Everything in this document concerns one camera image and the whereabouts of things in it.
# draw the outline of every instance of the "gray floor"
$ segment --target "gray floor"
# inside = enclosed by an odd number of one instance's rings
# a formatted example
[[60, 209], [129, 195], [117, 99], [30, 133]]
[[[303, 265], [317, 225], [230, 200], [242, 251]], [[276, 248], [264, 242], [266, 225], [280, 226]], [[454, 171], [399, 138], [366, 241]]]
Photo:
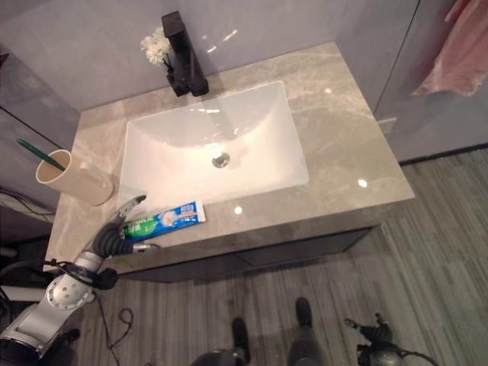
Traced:
[[[120, 281], [102, 294], [114, 336], [121, 307], [135, 313], [116, 353], [122, 365], [186, 365], [231, 346], [230, 322], [249, 327], [254, 365], [284, 365], [308, 297], [327, 365], [354, 365], [362, 339], [342, 323], [382, 312], [404, 348], [444, 366], [488, 364], [488, 149], [404, 167], [417, 198], [340, 255], [221, 281]], [[72, 364], [113, 364], [97, 307], [82, 314]], [[424, 365], [412, 359], [408, 365]]]

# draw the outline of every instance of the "vanity cabinet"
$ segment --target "vanity cabinet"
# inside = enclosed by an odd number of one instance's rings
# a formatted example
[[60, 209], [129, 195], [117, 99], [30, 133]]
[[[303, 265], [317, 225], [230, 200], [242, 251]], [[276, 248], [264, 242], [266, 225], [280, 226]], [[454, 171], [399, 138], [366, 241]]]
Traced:
[[194, 261], [165, 265], [122, 274], [128, 280], [178, 282], [213, 279], [234, 272], [265, 268], [344, 252], [369, 232], [370, 228], [327, 236], [283, 242], [258, 249], [216, 255]]

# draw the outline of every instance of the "green toothbrush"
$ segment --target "green toothbrush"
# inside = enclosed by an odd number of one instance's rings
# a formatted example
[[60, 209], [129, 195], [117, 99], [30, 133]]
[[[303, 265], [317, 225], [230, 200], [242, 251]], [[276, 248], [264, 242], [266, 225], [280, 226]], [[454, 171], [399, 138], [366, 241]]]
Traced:
[[38, 158], [41, 158], [45, 162], [48, 162], [52, 166], [57, 167], [60, 171], [64, 172], [64, 167], [61, 164], [59, 164], [56, 160], [54, 160], [50, 156], [46, 155], [44, 152], [40, 151], [37, 147], [32, 146], [31, 144], [29, 144], [27, 141], [23, 139], [17, 139], [17, 142], [20, 143], [23, 147], [25, 147], [27, 150], [29, 150]]

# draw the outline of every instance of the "white flower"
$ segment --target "white flower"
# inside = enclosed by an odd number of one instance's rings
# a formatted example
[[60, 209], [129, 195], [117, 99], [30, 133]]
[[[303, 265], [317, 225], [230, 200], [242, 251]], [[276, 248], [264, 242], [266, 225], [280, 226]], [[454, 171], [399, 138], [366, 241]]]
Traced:
[[146, 51], [146, 57], [153, 65], [161, 66], [165, 54], [169, 52], [170, 44], [164, 36], [162, 27], [157, 27], [152, 36], [144, 37], [140, 41], [142, 51]]

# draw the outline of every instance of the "black shoe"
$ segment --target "black shoe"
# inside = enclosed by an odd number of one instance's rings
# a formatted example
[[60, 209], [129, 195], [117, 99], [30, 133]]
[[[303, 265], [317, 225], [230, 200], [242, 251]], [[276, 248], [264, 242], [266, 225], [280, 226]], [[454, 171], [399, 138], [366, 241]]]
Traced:
[[232, 335], [234, 347], [241, 348], [244, 351], [244, 362], [248, 364], [251, 361], [251, 349], [249, 348], [246, 323], [241, 318], [234, 318], [232, 321]]
[[310, 307], [310, 303], [305, 297], [301, 297], [297, 299], [296, 302], [297, 308], [297, 320], [302, 326], [312, 326], [312, 308]]

